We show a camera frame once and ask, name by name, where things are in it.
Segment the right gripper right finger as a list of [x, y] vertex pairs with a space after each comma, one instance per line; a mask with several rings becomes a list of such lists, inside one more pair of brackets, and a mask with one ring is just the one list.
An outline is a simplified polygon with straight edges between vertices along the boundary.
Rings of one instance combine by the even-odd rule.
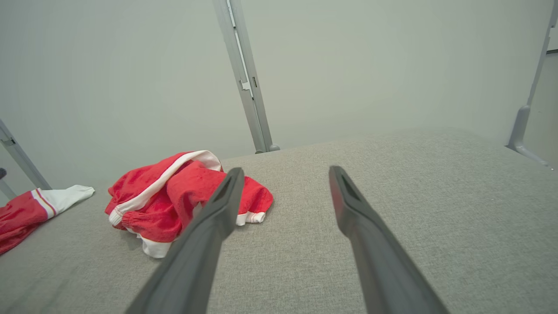
[[347, 172], [331, 166], [329, 183], [337, 226], [350, 240], [368, 314], [449, 314]]

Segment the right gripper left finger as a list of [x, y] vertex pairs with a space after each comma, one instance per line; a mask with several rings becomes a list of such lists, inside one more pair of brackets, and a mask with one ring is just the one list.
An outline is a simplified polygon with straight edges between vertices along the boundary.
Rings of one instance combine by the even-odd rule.
[[244, 186], [243, 169], [231, 169], [126, 314], [206, 314], [221, 246], [235, 230]]

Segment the red T-shirt with white sleeve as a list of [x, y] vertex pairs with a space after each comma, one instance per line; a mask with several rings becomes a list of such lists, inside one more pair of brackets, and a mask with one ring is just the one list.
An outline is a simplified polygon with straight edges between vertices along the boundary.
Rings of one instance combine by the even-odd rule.
[[22, 243], [39, 226], [95, 193], [93, 187], [74, 185], [67, 189], [36, 188], [0, 208], [0, 255]]

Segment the grey metal post with foot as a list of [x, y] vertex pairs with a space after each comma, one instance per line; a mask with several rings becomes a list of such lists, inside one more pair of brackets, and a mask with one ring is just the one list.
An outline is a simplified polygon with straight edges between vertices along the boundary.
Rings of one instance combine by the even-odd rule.
[[235, 74], [255, 153], [279, 151], [279, 145], [272, 139], [241, 0], [212, 2]]

